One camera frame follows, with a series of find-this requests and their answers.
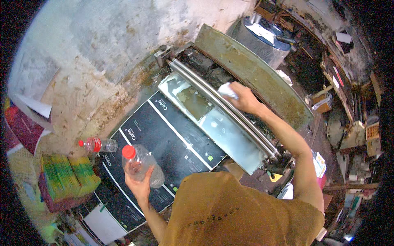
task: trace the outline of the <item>clear plastic bottle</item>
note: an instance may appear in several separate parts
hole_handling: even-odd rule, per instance
[[[157,165],[156,159],[148,150],[140,144],[126,145],[122,149],[122,166],[126,173],[136,181],[142,181],[145,178],[150,165],[154,166],[150,179],[152,188],[159,188],[164,184],[165,176],[162,168]]]
[[[79,140],[80,147],[84,147],[88,152],[116,152],[118,143],[113,139],[100,139],[98,137],[88,137],[84,142]]]

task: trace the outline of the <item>left hand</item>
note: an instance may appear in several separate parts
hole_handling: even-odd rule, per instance
[[[131,192],[133,192],[141,208],[148,207],[149,193],[151,192],[149,180],[151,179],[153,169],[154,166],[148,168],[143,181],[136,181],[125,172],[125,183]]]

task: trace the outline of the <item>box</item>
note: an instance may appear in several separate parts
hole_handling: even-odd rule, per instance
[[[379,135],[379,122],[367,126],[365,131],[367,153],[368,156],[375,156],[381,154],[380,150],[380,135]]]
[[[321,96],[319,96],[317,98],[313,98],[312,99],[312,104],[315,105],[316,103],[318,103],[318,102],[320,102],[320,101],[322,101],[322,100],[324,100],[326,98],[329,98],[329,97],[330,96],[328,95],[328,93],[325,93],[325,94],[323,94],[323,95],[321,95]],[[331,100],[326,102],[326,103],[323,103],[322,105],[320,105],[316,109],[316,111],[321,113],[321,114],[324,113],[324,112],[327,112],[329,110],[331,110]]]

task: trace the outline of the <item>man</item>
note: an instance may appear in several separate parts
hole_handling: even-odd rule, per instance
[[[126,184],[160,245],[310,245],[324,225],[324,204],[308,144],[249,88],[230,86],[239,99],[226,99],[260,117],[294,156],[293,200],[242,186],[228,172],[192,174],[181,182],[167,224],[148,201],[153,167],[142,182],[125,174]]]

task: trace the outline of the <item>concrete wall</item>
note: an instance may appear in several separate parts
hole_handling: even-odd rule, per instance
[[[53,106],[55,134],[39,150],[80,154],[80,137],[106,136],[154,83],[153,50],[193,41],[203,23],[225,32],[253,7],[242,0],[50,0],[19,47],[9,92],[24,54],[53,59],[60,69],[41,101]]]

